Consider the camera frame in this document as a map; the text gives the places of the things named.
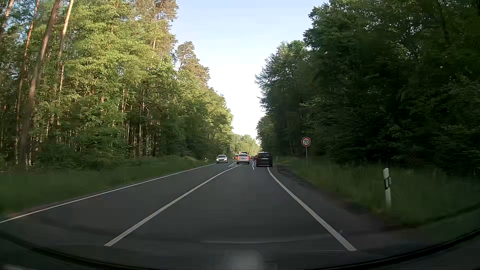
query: grass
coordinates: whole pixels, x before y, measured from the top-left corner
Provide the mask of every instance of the grass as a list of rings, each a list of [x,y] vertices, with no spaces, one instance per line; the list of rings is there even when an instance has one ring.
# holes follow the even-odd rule
[[[434,169],[389,168],[392,208],[385,207],[381,164],[348,167],[317,158],[283,158],[281,163],[313,185],[339,194],[393,223],[420,225],[475,208],[480,203],[476,179],[449,176]]]
[[[138,166],[109,170],[31,170],[0,172],[0,214],[16,212],[33,206],[141,182],[205,165],[204,160],[165,157],[142,160]]]

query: speed limit sign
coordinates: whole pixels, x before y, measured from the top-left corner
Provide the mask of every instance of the speed limit sign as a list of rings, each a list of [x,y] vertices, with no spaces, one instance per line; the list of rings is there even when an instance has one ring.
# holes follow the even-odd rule
[[[305,147],[309,146],[310,143],[312,143],[312,140],[310,140],[310,138],[308,138],[308,137],[303,137],[301,139],[301,145],[303,145]]]

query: silver car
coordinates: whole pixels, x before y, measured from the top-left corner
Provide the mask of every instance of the silver car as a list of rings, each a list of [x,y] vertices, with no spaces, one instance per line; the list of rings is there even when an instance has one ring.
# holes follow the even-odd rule
[[[250,164],[250,157],[248,156],[248,154],[239,154],[239,156],[237,157],[237,164],[240,163]]]
[[[218,163],[228,163],[228,159],[226,155],[218,155],[216,158],[216,162]]]

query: blue sky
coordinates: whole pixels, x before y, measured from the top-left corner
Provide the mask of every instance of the blue sky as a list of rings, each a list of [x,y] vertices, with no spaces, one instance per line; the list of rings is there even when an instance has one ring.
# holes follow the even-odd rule
[[[264,115],[255,84],[265,59],[282,41],[302,39],[308,14],[321,0],[177,0],[172,33],[192,41],[200,63],[210,68],[209,85],[222,94],[233,114],[233,132],[257,136]]]

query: asphalt road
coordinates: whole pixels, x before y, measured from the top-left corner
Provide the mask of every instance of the asphalt road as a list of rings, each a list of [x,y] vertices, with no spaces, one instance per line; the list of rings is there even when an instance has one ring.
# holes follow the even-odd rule
[[[231,161],[2,222],[0,231],[81,258],[154,269],[312,269],[427,245],[383,232],[370,215],[276,167]]]

